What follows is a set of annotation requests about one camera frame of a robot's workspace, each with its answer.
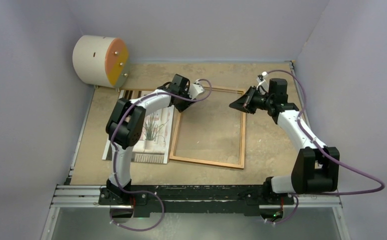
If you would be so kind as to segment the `wooden picture frame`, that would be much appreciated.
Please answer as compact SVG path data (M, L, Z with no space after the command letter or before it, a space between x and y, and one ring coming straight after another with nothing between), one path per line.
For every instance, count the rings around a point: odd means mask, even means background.
M229 109L245 89L214 87L211 96L177 115L171 161L242 170L246 158L246 114Z

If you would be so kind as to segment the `plant photo print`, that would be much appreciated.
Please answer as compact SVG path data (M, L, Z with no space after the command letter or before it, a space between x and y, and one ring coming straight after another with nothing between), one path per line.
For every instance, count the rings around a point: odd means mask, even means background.
M174 110L170 106L145 117L140 139L133 147L132 162L168 163Z

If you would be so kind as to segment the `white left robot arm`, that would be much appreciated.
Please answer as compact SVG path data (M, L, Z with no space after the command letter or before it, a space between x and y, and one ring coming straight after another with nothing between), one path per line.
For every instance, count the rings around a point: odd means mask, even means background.
M171 82L145 96L117 100L105 127L112 147L112 172L106 182L106 189L117 204L126 204L131 197L132 152L143 134L145 118L168 107L183 112L193 103L199 102L199 96L205 92L200 82L191 82L175 74Z

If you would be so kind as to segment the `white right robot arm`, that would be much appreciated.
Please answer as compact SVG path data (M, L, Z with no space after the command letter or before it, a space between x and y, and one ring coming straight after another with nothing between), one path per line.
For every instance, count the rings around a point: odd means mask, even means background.
M334 192L338 187L340 152L336 147L328 147L319 140L303 123L299 108L288 101L288 83L285 79L272 78L268 89L251 86L229 107L243 113L255 114L266 111L275 124L282 128L294 148L297 158L290 175L273 176L265 181L263 199L275 203L282 194L319 194Z

